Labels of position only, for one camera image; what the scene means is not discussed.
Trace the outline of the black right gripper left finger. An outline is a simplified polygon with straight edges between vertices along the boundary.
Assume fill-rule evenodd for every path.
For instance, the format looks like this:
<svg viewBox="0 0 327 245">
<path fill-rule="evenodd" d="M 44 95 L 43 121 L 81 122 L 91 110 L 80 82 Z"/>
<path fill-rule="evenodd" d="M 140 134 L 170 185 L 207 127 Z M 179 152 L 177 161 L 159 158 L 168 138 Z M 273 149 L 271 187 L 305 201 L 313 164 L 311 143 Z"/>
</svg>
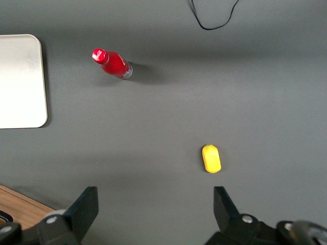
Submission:
<svg viewBox="0 0 327 245">
<path fill-rule="evenodd" d="M 98 212 L 98 189 L 87 187 L 63 213 L 47 215 L 37 225 L 40 244 L 80 244 Z"/>
</svg>

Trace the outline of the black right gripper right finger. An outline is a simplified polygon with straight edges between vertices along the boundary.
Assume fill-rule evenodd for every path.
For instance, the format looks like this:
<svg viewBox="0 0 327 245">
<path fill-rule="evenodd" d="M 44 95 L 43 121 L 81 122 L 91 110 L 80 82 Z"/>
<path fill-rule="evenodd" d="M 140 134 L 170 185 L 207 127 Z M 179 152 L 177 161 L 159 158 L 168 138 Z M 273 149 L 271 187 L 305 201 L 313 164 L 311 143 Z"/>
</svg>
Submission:
<svg viewBox="0 0 327 245">
<path fill-rule="evenodd" d="M 278 244 L 276 230 L 241 214 L 222 186 L 214 188 L 213 210 L 219 231 L 206 244 Z"/>
</svg>

